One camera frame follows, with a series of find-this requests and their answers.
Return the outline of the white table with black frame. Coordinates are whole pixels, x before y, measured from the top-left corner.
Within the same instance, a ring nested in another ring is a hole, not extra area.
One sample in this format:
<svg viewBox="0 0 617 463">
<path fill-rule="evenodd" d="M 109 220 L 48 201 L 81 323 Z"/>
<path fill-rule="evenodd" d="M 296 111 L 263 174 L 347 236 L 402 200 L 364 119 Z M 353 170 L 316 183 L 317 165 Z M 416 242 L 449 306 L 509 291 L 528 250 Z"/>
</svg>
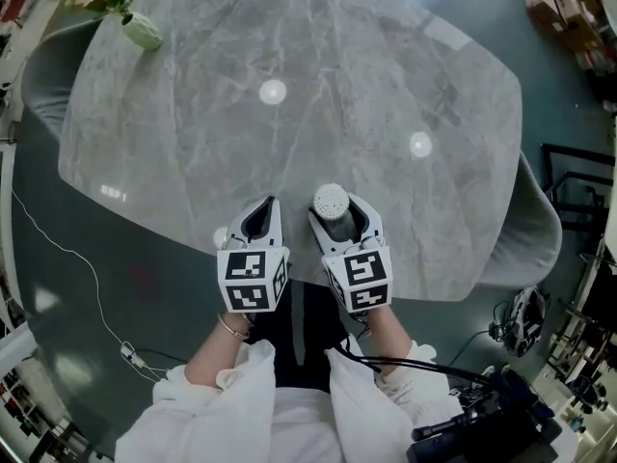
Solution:
<svg viewBox="0 0 617 463">
<path fill-rule="evenodd" d="M 576 171 L 565 171 L 559 178 L 553 176 L 552 156 L 563 155 L 586 162 L 615 167 L 615 157 L 608 154 L 583 150 L 555 144 L 542 144 L 544 194 L 557 212 L 564 231 L 586 232 L 602 235 L 608 222 L 609 207 L 605 198 L 596 190 L 596 186 L 613 187 L 614 177 L 601 177 Z M 590 204 L 564 203 L 559 200 L 560 189 L 570 180 L 586 182 L 585 189 L 591 195 Z"/>
</svg>

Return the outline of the grey marble table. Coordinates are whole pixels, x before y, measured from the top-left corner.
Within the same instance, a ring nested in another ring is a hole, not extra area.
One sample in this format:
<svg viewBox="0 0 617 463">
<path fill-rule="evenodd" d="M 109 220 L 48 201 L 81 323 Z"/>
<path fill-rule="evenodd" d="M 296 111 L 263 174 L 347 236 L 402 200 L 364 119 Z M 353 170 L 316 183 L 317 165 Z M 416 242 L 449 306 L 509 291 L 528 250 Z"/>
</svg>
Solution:
<svg viewBox="0 0 617 463">
<path fill-rule="evenodd" d="M 214 254 L 214 233 L 276 196 L 293 279 L 324 283 L 309 227 L 337 183 L 380 213 L 403 299 L 479 282 L 519 164 L 515 74 L 405 0 L 135 0 L 147 52 L 107 16 L 73 83 L 59 173 L 82 194 Z"/>
</svg>

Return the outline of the person's left forearm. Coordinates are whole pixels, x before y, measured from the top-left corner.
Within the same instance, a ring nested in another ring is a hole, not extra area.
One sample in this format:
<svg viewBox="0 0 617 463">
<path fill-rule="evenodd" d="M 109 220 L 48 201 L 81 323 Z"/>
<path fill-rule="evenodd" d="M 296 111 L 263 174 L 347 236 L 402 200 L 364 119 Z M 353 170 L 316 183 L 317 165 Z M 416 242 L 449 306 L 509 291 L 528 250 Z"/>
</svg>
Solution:
<svg viewBox="0 0 617 463">
<path fill-rule="evenodd" d="M 216 326 L 185 367 L 187 381 L 216 388 L 218 374 L 234 367 L 240 347 L 249 337 L 250 327 L 241 313 L 219 314 Z"/>
</svg>

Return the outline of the grey upholstered chair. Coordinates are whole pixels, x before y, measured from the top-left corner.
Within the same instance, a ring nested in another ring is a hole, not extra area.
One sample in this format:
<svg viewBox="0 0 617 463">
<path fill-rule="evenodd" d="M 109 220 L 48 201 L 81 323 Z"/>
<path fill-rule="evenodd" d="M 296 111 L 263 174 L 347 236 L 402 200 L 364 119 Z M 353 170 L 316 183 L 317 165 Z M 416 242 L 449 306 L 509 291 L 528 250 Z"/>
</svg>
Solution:
<svg viewBox="0 0 617 463">
<path fill-rule="evenodd" d="M 522 289 L 542 282 L 558 259 L 561 221 L 521 154 L 510 204 L 480 286 Z"/>
<path fill-rule="evenodd" d="M 72 87 L 102 18 L 60 29 L 30 55 L 22 76 L 24 109 L 33 114 L 57 142 L 63 131 Z"/>
</svg>

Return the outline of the clear plastic cotton swab container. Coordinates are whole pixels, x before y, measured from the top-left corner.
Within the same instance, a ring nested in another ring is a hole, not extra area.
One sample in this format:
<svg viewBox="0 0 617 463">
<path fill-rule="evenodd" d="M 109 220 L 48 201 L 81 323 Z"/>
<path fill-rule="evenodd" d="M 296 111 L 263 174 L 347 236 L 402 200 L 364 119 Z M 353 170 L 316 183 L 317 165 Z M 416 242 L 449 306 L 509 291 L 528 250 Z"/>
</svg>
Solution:
<svg viewBox="0 0 617 463">
<path fill-rule="evenodd" d="M 312 209 L 332 240 L 343 242 L 356 236 L 349 195 L 340 185 L 320 186 L 314 194 Z"/>
</svg>

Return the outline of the person's black trousers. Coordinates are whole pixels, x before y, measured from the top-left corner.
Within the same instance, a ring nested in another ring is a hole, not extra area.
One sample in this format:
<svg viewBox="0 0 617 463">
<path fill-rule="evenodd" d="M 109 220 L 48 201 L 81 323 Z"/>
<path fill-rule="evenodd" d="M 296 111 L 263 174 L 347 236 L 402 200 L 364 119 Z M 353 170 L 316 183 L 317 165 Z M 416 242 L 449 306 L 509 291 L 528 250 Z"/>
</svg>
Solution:
<svg viewBox="0 0 617 463">
<path fill-rule="evenodd" d="M 278 388 L 330 391 L 327 351 L 348 338 L 338 299 L 326 286 L 292 281 L 273 312 L 258 313 L 249 344 L 269 341 L 275 348 Z"/>
</svg>

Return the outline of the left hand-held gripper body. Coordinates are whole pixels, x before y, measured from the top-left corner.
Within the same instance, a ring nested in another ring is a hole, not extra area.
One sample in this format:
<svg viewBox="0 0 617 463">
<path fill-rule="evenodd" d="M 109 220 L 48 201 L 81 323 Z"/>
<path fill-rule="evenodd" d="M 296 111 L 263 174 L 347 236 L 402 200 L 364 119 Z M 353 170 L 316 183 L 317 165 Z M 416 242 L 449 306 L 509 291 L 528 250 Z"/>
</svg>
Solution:
<svg viewBox="0 0 617 463">
<path fill-rule="evenodd" d="M 217 253 L 217 278 L 230 313 L 273 312 L 288 283 L 290 251 L 281 239 L 233 239 Z"/>
</svg>

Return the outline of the black equipment case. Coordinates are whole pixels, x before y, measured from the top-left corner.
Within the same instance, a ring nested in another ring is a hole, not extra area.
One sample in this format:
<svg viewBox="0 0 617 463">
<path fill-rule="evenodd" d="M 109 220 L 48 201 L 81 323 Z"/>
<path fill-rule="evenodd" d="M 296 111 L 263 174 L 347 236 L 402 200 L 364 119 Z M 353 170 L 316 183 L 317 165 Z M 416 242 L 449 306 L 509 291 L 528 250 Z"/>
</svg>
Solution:
<svg viewBox="0 0 617 463">
<path fill-rule="evenodd" d="M 556 463 L 562 428 L 511 368 L 488 376 L 490 397 L 447 422 L 417 428 L 409 463 Z"/>
</svg>

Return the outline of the person's right forearm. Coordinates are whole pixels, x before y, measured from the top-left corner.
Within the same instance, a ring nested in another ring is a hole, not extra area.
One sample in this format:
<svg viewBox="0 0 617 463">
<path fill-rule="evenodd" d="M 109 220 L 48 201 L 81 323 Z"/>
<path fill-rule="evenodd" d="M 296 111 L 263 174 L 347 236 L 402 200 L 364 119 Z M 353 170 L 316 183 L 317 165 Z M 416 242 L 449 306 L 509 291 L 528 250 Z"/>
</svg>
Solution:
<svg viewBox="0 0 617 463">
<path fill-rule="evenodd" d="M 407 357 L 413 341 L 390 306 L 369 310 L 366 320 L 378 356 L 401 359 Z"/>
</svg>

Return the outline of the person's white shirt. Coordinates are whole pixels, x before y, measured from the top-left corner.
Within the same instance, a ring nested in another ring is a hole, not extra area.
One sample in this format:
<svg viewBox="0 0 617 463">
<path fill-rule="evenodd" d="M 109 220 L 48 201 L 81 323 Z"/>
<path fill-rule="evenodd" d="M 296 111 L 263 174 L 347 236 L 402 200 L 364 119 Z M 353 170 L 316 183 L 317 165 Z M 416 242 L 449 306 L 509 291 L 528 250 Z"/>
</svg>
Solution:
<svg viewBox="0 0 617 463">
<path fill-rule="evenodd" d="M 445 375 L 396 368 L 375 376 L 335 349 L 327 393 L 279 388 L 275 348 L 241 348 L 214 387 L 185 368 L 153 388 L 153 403 L 116 443 L 116 463 L 407 463 L 417 427 L 462 414 Z"/>
</svg>

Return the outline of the black and white backpack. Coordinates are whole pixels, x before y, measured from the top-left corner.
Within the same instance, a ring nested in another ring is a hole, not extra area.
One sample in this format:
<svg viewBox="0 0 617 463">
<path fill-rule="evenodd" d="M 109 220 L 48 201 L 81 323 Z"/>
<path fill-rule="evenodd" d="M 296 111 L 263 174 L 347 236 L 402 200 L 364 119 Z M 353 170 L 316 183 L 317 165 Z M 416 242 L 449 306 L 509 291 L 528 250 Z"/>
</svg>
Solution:
<svg viewBox="0 0 617 463">
<path fill-rule="evenodd" d="M 494 319 L 489 336 L 502 343 L 508 353 L 524 356 L 542 337 L 550 300 L 537 286 L 520 291 L 500 321 Z"/>
</svg>

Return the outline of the brown cardboard box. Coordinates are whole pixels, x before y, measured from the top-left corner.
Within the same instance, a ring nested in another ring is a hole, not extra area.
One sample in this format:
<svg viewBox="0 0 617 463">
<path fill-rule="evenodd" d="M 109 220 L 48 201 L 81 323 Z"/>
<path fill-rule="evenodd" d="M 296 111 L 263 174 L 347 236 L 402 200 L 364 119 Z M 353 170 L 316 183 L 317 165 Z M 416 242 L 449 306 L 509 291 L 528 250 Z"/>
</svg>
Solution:
<svg viewBox="0 0 617 463">
<path fill-rule="evenodd" d="M 566 28 L 560 38 L 574 52 L 589 51 L 603 44 L 600 21 L 604 8 L 600 0 L 555 0 Z"/>
</svg>

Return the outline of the green ribbed vase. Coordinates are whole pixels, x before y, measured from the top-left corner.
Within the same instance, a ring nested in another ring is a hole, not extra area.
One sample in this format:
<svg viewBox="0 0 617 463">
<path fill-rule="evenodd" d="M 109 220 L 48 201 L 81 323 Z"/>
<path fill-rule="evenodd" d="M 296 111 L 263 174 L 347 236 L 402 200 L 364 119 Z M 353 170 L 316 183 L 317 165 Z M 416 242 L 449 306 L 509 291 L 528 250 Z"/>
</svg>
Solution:
<svg viewBox="0 0 617 463">
<path fill-rule="evenodd" d="M 136 45 L 146 51 L 157 50 L 163 36 L 154 23 L 145 15 L 133 12 L 126 14 L 121 20 L 124 34 Z"/>
</svg>

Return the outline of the white power strip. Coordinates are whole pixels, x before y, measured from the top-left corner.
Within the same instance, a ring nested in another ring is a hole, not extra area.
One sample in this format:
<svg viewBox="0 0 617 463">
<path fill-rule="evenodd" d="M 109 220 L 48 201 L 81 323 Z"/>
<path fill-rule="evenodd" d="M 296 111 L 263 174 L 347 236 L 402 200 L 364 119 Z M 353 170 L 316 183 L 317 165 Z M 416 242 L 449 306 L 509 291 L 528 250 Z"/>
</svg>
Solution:
<svg viewBox="0 0 617 463">
<path fill-rule="evenodd" d="M 126 341 L 121 344 L 121 355 L 126 362 L 135 368 L 144 368 L 146 365 L 135 348 Z"/>
</svg>

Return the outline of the long flat cardboard box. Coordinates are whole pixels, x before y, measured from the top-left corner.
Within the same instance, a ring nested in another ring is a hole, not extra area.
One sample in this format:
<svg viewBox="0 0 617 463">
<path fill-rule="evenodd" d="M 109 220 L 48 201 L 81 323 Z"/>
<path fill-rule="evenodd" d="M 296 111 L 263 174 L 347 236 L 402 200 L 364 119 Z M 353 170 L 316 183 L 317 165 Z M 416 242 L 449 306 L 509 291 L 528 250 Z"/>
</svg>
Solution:
<svg viewBox="0 0 617 463">
<path fill-rule="evenodd" d="M 524 0 L 524 5 L 533 23 L 545 34 L 554 36 L 567 30 L 555 0 Z"/>
</svg>

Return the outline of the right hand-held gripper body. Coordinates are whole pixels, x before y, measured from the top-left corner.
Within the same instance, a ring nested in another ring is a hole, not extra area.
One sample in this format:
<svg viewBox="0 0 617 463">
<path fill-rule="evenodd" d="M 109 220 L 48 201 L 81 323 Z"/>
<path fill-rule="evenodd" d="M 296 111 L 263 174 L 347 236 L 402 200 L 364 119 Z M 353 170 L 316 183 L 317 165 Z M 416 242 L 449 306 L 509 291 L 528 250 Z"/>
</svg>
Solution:
<svg viewBox="0 0 617 463">
<path fill-rule="evenodd" d="M 391 303 L 391 258 L 388 246 L 352 254 L 324 256 L 330 288 L 348 313 L 361 313 Z"/>
</svg>

